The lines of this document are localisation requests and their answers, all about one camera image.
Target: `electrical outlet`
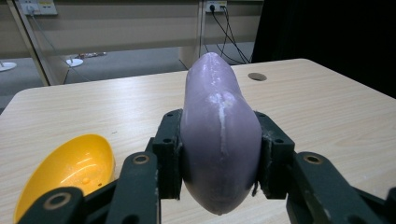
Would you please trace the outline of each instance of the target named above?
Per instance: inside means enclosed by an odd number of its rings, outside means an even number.
[[[58,15],[53,0],[38,0],[41,15]]]
[[[34,15],[58,15],[53,0],[21,0],[23,14],[30,15],[33,10]]]
[[[227,7],[227,1],[207,1],[206,12],[212,12],[210,6],[215,7],[215,12],[222,12],[224,10],[221,7]]]

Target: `yellow bowl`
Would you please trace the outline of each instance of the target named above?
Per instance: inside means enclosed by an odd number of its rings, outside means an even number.
[[[87,195],[114,180],[114,156],[107,140],[97,134],[71,139],[44,159],[25,185],[14,223],[44,193],[59,187],[77,187]]]

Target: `gray floor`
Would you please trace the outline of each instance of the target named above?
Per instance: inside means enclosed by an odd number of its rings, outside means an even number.
[[[253,46],[254,43],[251,42],[238,43],[238,48],[249,60]],[[220,54],[216,45],[206,48]],[[202,47],[202,53],[206,53],[206,48]],[[229,64],[243,62],[233,45],[226,45],[224,53],[226,55],[223,55],[223,58]],[[69,70],[65,85],[187,70],[178,59],[178,48],[114,51],[108,52],[106,56],[86,58],[83,61],[82,65]],[[2,62],[13,62],[17,67],[0,72],[0,114],[19,91],[43,87],[32,59],[7,59]]]

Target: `purple eggplant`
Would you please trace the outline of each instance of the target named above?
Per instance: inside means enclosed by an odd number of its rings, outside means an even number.
[[[217,215],[234,210],[256,179],[262,128],[233,69],[216,53],[203,55],[187,74],[180,137],[192,197]]]

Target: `wooden table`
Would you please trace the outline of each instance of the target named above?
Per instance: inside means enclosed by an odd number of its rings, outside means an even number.
[[[352,185],[380,198],[396,186],[396,100],[308,60],[234,66],[242,93],[296,143],[317,152]],[[249,73],[267,79],[255,81]],[[98,133],[123,160],[143,151],[163,114],[182,108],[186,72],[30,89],[0,116],[0,222],[12,223],[21,190],[62,143]],[[262,193],[230,214],[212,215],[182,188],[163,200],[163,223],[288,223],[285,201]]]

